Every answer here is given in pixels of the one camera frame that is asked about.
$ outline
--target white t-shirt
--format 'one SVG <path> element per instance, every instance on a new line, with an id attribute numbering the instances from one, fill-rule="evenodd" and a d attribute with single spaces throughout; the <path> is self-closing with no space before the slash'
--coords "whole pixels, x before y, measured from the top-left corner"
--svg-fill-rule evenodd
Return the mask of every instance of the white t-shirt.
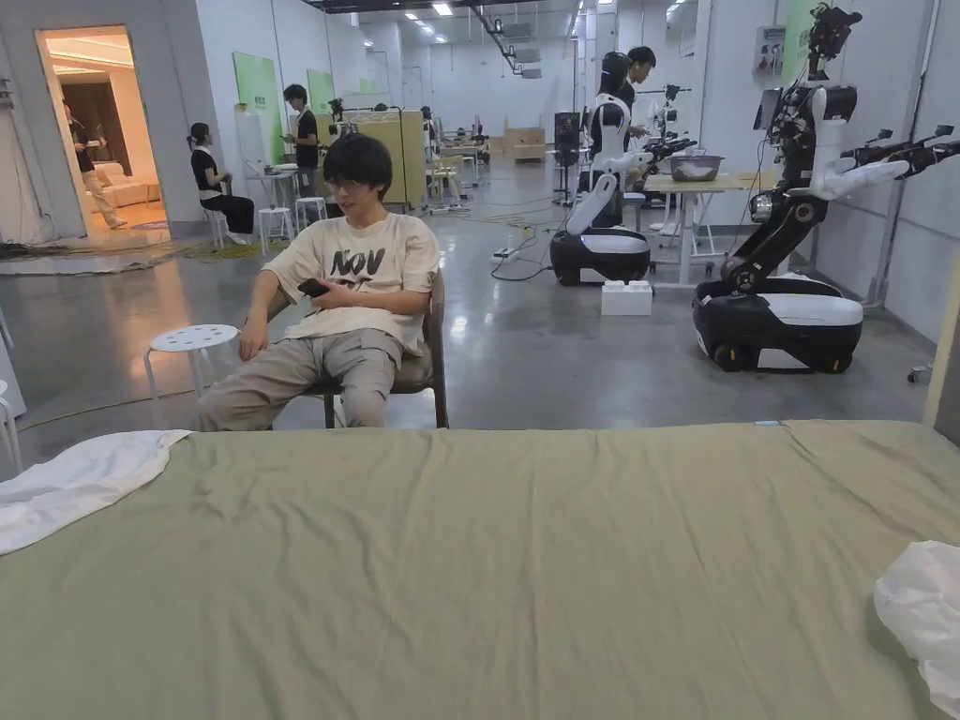
<path id="1" fill-rule="evenodd" d="M 361 293 L 429 293 L 439 267 L 437 237 L 423 220 L 389 213 L 386 219 L 362 230 L 351 228 L 346 218 L 314 223 L 264 269 L 276 275 L 283 292 L 295 300 L 302 296 L 297 286 L 310 277 L 343 282 Z M 311 313 L 290 327 L 285 337 L 324 337 L 372 328 L 399 340 L 407 352 L 419 355 L 422 325 L 422 315 L 337 307 Z"/>

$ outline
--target power strip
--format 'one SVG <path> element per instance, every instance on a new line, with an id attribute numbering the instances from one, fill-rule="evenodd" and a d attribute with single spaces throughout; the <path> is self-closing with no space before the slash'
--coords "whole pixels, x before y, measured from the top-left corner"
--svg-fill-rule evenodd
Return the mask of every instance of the power strip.
<path id="1" fill-rule="evenodd" d="M 509 265 L 514 262 L 519 255 L 520 251 L 517 248 L 499 248 L 493 251 L 490 262 L 493 265 Z"/>

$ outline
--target doorway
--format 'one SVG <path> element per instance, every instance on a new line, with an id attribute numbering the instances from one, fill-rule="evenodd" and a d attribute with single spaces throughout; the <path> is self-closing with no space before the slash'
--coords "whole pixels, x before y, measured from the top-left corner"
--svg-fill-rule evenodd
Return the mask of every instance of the doorway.
<path id="1" fill-rule="evenodd" d="M 169 240 L 127 29 L 38 31 L 37 46 L 91 244 Z"/>

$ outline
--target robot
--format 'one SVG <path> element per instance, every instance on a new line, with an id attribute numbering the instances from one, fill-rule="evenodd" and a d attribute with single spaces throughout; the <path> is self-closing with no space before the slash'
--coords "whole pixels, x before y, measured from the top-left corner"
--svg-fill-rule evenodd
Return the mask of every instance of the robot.
<path id="1" fill-rule="evenodd" d="M 696 288 L 693 321 L 701 350 L 722 370 L 766 366 L 761 353 L 782 350 L 815 372 L 843 372 L 863 326 L 863 307 L 824 282 L 797 275 L 770 277 L 827 216 L 829 202 L 860 188 L 910 178 L 960 153 L 960 141 L 927 145 L 951 126 L 920 141 L 842 152 L 843 131 L 856 108 L 856 88 L 831 85 L 821 60 L 835 58 L 862 19 L 821 3 L 813 11 L 805 82 L 774 90 L 757 111 L 755 129 L 779 149 L 783 177 L 751 198 L 759 228 L 724 262 L 720 280 Z"/>
<path id="2" fill-rule="evenodd" d="M 626 172 L 654 158 L 623 150 L 631 111 L 614 93 L 627 82 L 629 68 L 623 53 L 603 58 L 600 92 L 588 120 L 593 138 L 589 194 L 550 242 L 550 261 L 561 285 L 639 280 L 650 265 L 646 238 L 622 225 Z"/>

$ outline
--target white stool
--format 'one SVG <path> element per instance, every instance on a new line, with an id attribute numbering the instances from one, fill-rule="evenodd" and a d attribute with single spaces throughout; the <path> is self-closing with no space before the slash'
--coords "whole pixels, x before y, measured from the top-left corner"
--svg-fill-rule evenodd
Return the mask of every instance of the white stool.
<path id="1" fill-rule="evenodd" d="M 210 356 L 206 353 L 206 349 L 228 343 L 237 336 L 238 332 L 239 330 L 232 325 L 190 325 L 173 332 L 157 335 L 150 341 L 150 347 L 143 353 L 143 366 L 147 369 L 150 396 L 154 399 L 154 411 L 158 424 L 164 424 L 163 412 L 160 409 L 160 397 L 156 392 L 156 380 L 154 380 L 154 368 L 150 364 L 150 353 L 185 352 L 190 363 L 190 374 L 193 375 L 193 387 L 197 392 L 197 399 L 200 399 L 204 394 L 200 358 L 204 359 L 207 369 L 213 374 L 213 364 L 210 362 Z"/>
<path id="2" fill-rule="evenodd" d="M 257 222 L 260 226 L 260 250 L 263 256 L 267 256 L 267 241 L 270 239 L 267 232 L 264 232 L 263 219 L 268 218 L 272 223 L 275 217 L 280 218 L 280 236 L 285 236 L 288 242 L 294 241 L 294 224 L 290 219 L 289 207 L 265 207 L 257 213 Z"/>
<path id="3" fill-rule="evenodd" d="M 297 203 L 294 206 L 294 212 L 296 214 L 295 220 L 297 221 L 297 233 L 300 233 L 302 229 L 306 229 L 310 225 L 310 218 L 306 214 L 308 205 L 315 205 L 317 207 L 317 214 L 320 216 L 321 220 L 326 220 L 326 200 L 324 198 L 298 198 Z M 300 209 L 303 208 L 303 227 L 300 227 Z"/>
<path id="4" fill-rule="evenodd" d="M 206 221 L 210 223 L 210 234 L 213 235 L 213 247 L 217 250 L 224 248 L 224 234 L 227 232 L 227 216 L 217 210 L 204 208 Z"/>
<path id="5" fill-rule="evenodd" d="M 16 468 L 16 474 L 19 475 L 23 472 L 23 463 L 20 462 L 20 442 L 16 438 L 16 420 L 13 418 L 13 408 L 3 397 L 8 387 L 4 380 L 0 380 L 0 406 L 4 411 L 4 417 L 0 418 L 0 436 L 3 437 L 4 447 Z"/>

